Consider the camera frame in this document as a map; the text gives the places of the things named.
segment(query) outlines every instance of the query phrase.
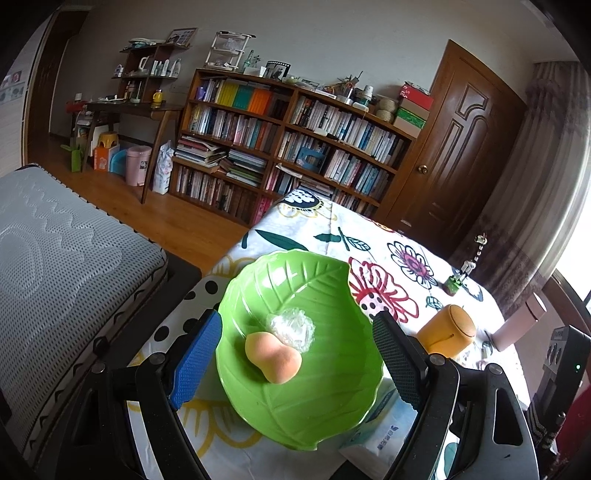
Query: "orange makeup sponge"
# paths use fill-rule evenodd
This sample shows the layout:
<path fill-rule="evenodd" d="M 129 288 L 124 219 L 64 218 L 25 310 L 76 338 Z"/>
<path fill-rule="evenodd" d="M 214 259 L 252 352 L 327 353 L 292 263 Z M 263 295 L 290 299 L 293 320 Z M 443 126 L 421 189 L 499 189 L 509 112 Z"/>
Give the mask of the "orange makeup sponge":
<path fill-rule="evenodd" d="M 247 335 L 244 350 L 246 357 L 274 384 L 291 380 L 301 367 L 301 353 L 269 332 Z"/>

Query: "cardboard box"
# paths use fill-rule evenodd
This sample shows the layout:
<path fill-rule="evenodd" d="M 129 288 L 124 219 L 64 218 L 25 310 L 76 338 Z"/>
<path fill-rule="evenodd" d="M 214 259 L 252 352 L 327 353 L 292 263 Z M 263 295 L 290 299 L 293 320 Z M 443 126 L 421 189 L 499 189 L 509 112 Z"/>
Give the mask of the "cardboard box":
<path fill-rule="evenodd" d="M 399 108 L 396 112 L 396 116 L 404 118 L 407 122 L 413 124 L 415 127 L 423 128 L 425 126 L 425 120 L 417 117 L 414 113 L 411 113 L 404 108 Z"/>
<path fill-rule="evenodd" d="M 408 98 L 411 102 L 416 103 L 418 106 L 423 107 L 425 110 L 430 110 L 433 105 L 433 99 L 429 95 L 425 95 L 420 90 L 405 83 L 400 90 L 400 96 Z"/>
<path fill-rule="evenodd" d="M 421 129 L 419 127 L 406 121 L 400 116 L 396 117 L 396 120 L 394 120 L 394 126 L 413 138 L 417 138 L 419 133 L 421 133 Z"/>
<path fill-rule="evenodd" d="M 96 147 L 93 164 L 94 169 L 98 171 L 108 172 L 111 160 L 113 159 L 113 156 L 119 151 L 119 149 L 119 145 L 115 145 L 111 148 Z"/>
<path fill-rule="evenodd" d="M 425 110 L 422 106 L 417 105 L 414 102 L 411 102 L 408 98 L 403 98 L 402 102 L 400 102 L 400 107 L 408 110 L 409 112 L 413 113 L 419 118 L 426 120 L 429 118 L 429 110 Z"/>

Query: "twine spool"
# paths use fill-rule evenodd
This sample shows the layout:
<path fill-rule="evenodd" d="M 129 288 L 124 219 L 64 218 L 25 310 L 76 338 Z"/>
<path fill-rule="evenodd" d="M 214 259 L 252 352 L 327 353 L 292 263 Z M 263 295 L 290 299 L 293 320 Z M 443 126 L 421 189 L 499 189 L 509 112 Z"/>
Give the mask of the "twine spool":
<path fill-rule="evenodd" d="M 384 120 L 385 122 L 388 122 L 389 124 L 391 124 L 392 121 L 394 120 L 394 114 L 391 112 L 387 112 L 386 110 L 377 110 L 375 112 L 375 116 L 378 118 L 381 118 L 382 120 Z"/>
<path fill-rule="evenodd" d="M 396 111 L 396 102 L 390 98 L 382 98 L 378 102 L 378 109 L 394 113 Z"/>

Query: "pink trash can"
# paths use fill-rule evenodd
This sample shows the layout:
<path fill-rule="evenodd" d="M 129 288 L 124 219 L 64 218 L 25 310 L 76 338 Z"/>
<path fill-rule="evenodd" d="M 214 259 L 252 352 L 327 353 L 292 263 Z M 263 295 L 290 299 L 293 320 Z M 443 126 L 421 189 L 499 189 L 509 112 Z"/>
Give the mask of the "pink trash can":
<path fill-rule="evenodd" d="M 132 187 L 141 187 L 146 180 L 148 160 L 152 149 L 146 146 L 131 147 L 127 150 L 125 162 L 125 183 Z"/>

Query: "plastic bag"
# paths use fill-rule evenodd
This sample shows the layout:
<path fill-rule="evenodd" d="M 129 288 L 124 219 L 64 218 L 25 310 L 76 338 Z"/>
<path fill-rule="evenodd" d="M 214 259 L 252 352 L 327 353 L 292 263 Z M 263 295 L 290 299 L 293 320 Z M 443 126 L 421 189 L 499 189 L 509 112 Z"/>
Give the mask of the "plastic bag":
<path fill-rule="evenodd" d="M 281 343 L 306 353 L 314 341 L 314 324 L 304 310 L 287 309 L 281 313 L 267 315 L 267 329 Z"/>
<path fill-rule="evenodd" d="M 164 195 L 170 184 L 170 173 L 173 170 L 174 150 L 170 148 L 170 140 L 166 142 L 158 152 L 156 169 L 154 170 L 154 186 L 152 191 Z"/>

